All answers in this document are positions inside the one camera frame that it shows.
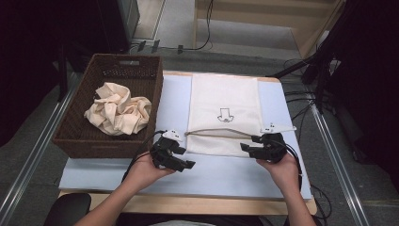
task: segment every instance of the brown wicker basket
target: brown wicker basket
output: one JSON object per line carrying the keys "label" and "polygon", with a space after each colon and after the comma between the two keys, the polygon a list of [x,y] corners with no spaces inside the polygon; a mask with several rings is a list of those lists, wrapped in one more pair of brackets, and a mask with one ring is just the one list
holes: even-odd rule
{"label": "brown wicker basket", "polygon": [[[152,102],[146,128],[130,136],[109,136],[84,118],[85,111],[93,104],[95,90],[104,82],[125,86],[132,97],[144,96]],[[70,158],[134,157],[141,143],[155,132],[162,85],[163,69],[159,56],[94,55],[56,129],[53,142]],[[152,139],[143,151],[151,146]]]}

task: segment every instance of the table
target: table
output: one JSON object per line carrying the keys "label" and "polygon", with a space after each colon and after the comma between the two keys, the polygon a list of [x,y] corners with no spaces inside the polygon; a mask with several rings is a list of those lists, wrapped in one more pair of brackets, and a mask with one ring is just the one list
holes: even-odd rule
{"label": "table", "polygon": [[[193,45],[198,19],[207,18],[211,0],[196,0]],[[344,0],[215,0],[212,20],[291,27],[303,58],[339,18]]]}
{"label": "table", "polygon": [[[177,76],[190,76],[192,73],[181,73],[181,72],[164,72],[164,75],[177,75]],[[259,78],[260,80],[269,82],[269,83],[278,83],[279,80],[275,78]],[[173,95],[173,93],[165,93],[163,94],[161,98],[161,102],[163,98],[167,98],[169,95]],[[163,123],[167,123],[168,121],[163,119],[164,115],[167,115],[168,113],[164,110],[164,108],[161,109],[161,107],[158,109],[158,113],[162,113],[161,116],[158,114],[157,118],[157,127],[162,126]],[[89,192],[90,189],[89,187],[97,187],[97,192],[91,192],[90,195],[92,197],[92,204],[91,208],[94,208],[97,206],[104,198],[106,198],[107,193],[110,193],[111,190],[115,188],[120,182],[120,178],[118,177],[118,174],[114,174],[112,176],[109,174],[107,178],[114,178],[116,177],[116,181],[110,180],[110,182],[105,182],[104,180],[99,180],[99,182],[94,183],[91,186],[76,186],[74,183],[69,183],[73,187],[77,188],[84,188],[85,190],[76,190],[76,189],[68,189],[68,186],[65,186],[68,178],[68,173],[66,173],[67,168],[70,168],[71,165],[67,163],[66,170],[64,170],[64,175],[61,179],[60,187],[66,187],[66,189],[61,190],[60,195],[66,194],[66,193],[71,193],[71,192]],[[168,180],[166,183],[170,183],[170,180],[174,180],[173,184],[179,183],[185,175],[189,176],[189,172],[192,172],[194,169],[198,169],[200,166],[197,166],[196,168],[193,168],[191,170],[188,170],[187,173],[175,173],[172,174],[166,178]],[[78,171],[79,176],[82,177],[82,180],[85,181],[85,184],[88,184],[87,180],[90,177],[85,178],[85,173],[83,171]],[[305,180],[304,180],[304,187],[306,189],[306,186],[309,186],[309,181],[307,180],[306,176],[306,171],[305,171]],[[138,194],[134,196],[133,199],[125,206],[123,209],[123,212],[134,212],[134,213],[167,213],[167,214],[225,214],[225,215],[286,215],[287,210],[285,206],[285,202],[282,200],[282,198],[279,199],[257,199],[257,197],[262,196],[262,194],[249,197],[249,196],[241,196],[239,197],[238,195],[225,195],[223,196],[223,192],[216,194],[212,193],[213,191],[208,191],[210,195],[204,195],[204,194],[199,194],[199,193],[190,193],[189,191],[183,192],[177,192],[173,193],[175,187],[172,189],[166,188],[165,185],[163,185],[163,179],[157,181],[154,186],[151,188],[146,188],[144,190],[144,193]],[[315,214],[316,212],[316,206],[314,202],[314,198],[312,195],[309,193],[308,197],[310,199],[306,200],[306,204],[308,205],[310,211],[312,214]]]}

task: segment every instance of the gray floor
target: gray floor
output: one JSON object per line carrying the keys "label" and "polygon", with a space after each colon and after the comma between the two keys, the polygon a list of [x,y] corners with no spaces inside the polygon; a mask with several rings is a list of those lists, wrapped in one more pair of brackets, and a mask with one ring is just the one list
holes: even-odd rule
{"label": "gray floor", "polygon": [[[170,17],[170,14],[167,14],[168,10],[177,10],[176,6],[169,4],[176,4],[177,2],[181,2],[182,5],[190,4],[190,1],[167,0],[165,5],[166,12],[163,14],[164,19]],[[179,36],[176,39],[176,34],[183,33],[170,32],[167,34],[163,32],[167,31],[166,25],[163,24],[165,22],[160,22],[157,31],[157,37],[163,37],[160,39],[162,45],[175,46],[177,44],[184,44],[184,46],[188,46],[190,44],[192,37]],[[290,54],[283,53],[289,49],[283,46],[290,46],[292,43],[290,44],[290,37],[287,34],[282,36],[286,37],[286,40],[282,41],[286,41],[287,45],[281,45],[279,48],[267,53],[259,51],[263,53],[262,56],[259,55],[258,51],[252,52],[251,50],[254,48],[247,48],[246,46],[237,47],[242,48],[240,52],[229,52],[230,48],[225,51],[223,48],[217,49],[217,38],[215,38],[214,47],[211,51],[191,51],[177,55],[177,51],[160,49],[155,54],[162,57],[165,70],[265,76],[281,71],[286,59],[298,57],[297,51],[295,53],[295,48],[290,50],[292,51]],[[269,44],[266,48],[273,49],[272,41]],[[136,49],[133,49],[131,53],[133,55],[151,55],[149,48],[139,53]],[[281,79],[281,83],[283,84],[284,91],[304,90],[299,76],[284,76]],[[13,140],[0,148],[1,200],[5,198],[9,187],[20,173],[41,131],[56,107],[57,94],[58,89],[54,88],[35,112],[25,121]],[[293,102],[288,104],[292,116],[306,105],[307,102]],[[327,121],[328,128],[334,138],[353,186],[363,203],[370,225],[398,225],[399,217],[397,213],[399,213],[399,205],[397,201],[399,200],[399,195],[392,186],[389,175],[379,166],[361,165],[355,162],[352,158],[349,143],[343,134],[338,120],[328,111],[325,111],[324,118]],[[298,117],[294,120],[294,125],[299,128],[301,120],[302,118]],[[338,180],[337,173],[327,154],[325,142],[311,112],[308,112],[304,118],[300,148],[311,183],[321,188],[331,201],[332,215],[328,219],[328,224],[356,225],[347,199],[344,196],[343,188]],[[62,170],[67,158],[68,156],[53,143],[50,142],[48,144],[19,204],[13,212],[9,225],[42,225],[52,203],[56,200],[58,194],[57,184],[62,176]],[[328,212],[327,199],[321,197],[318,192],[315,192],[314,196],[321,203],[323,209]],[[282,225],[285,220],[285,216],[268,218],[274,225]]]}

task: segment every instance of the hand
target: hand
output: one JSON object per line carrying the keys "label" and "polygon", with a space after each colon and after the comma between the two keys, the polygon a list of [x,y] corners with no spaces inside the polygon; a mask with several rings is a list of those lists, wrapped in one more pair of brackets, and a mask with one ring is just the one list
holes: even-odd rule
{"label": "hand", "polygon": [[298,168],[290,154],[284,155],[278,163],[268,163],[261,159],[257,159],[256,162],[270,172],[273,181],[283,194],[293,189],[299,191]]}
{"label": "hand", "polygon": [[146,152],[137,158],[123,183],[135,185],[137,191],[139,191],[173,172],[175,172],[175,170],[156,168],[152,163],[150,153]]}

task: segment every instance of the floor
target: floor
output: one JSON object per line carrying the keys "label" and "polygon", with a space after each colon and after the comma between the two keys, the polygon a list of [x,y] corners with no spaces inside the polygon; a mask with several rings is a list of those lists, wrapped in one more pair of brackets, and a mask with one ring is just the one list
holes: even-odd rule
{"label": "floor", "polygon": [[[191,47],[193,2],[192,0],[139,0],[142,21],[133,42],[139,43],[145,40],[149,46],[152,46],[155,40],[160,40],[161,47],[174,48],[178,45]],[[145,19],[146,17],[154,18],[150,20],[152,24]],[[197,46],[204,43],[207,37],[205,25],[205,21],[199,22]],[[145,26],[150,29],[140,30],[140,27]],[[176,50],[159,48],[156,54],[163,58],[165,70],[238,73],[253,76],[277,73],[301,60],[292,35],[286,27],[211,22],[211,41],[212,44],[209,43],[206,48],[197,52],[177,55]],[[151,48],[138,52],[136,46],[129,53],[152,55]],[[281,78],[284,91],[312,89],[312,86],[307,88],[300,83],[300,74],[301,71],[298,71]],[[70,72],[70,75],[70,87],[73,88],[81,74]],[[48,210],[56,200],[59,192],[57,185],[68,156],[51,140],[43,138],[43,131],[51,134],[55,128],[48,128],[48,121],[55,121],[56,124],[56,120],[59,120],[53,114],[54,109],[63,107],[56,101],[57,94],[58,89],[54,88],[26,120],[14,139],[0,147],[0,200],[3,201],[0,225],[42,225]],[[287,105],[290,114],[294,116],[307,107],[308,102],[298,101]],[[298,139],[300,138],[298,142],[311,183],[320,188],[328,199],[317,189],[313,190],[313,195],[326,214],[332,207],[331,217],[327,220],[329,225],[397,225],[399,195],[392,186],[389,175],[376,165],[362,165],[353,159],[342,127],[332,113],[325,111],[325,114],[320,116],[317,111],[310,109],[307,114],[301,115],[293,123],[297,128],[302,128],[297,131]],[[332,139],[323,134],[321,128],[327,129]],[[47,141],[38,146],[38,140],[41,139]],[[337,167],[334,163],[336,156],[334,152],[343,162],[343,168]],[[29,165],[31,159],[35,158],[40,162],[35,166]],[[360,209],[353,209],[350,204],[345,191],[347,190],[345,186],[348,184],[340,179],[341,173],[347,174],[353,188],[349,191],[355,192],[359,198]],[[29,179],[21,183],[26,175]],[[17,189],[9,192],[12,186],[16,186]],[[15,195],[16,202],[5,210],[3,207],[8,195],[11,195],[11,198]],[[366,220],[359,221],[356,214],[364,214]],[[282,225],[285,220],[285,216],[268,218],[273,225]]]}

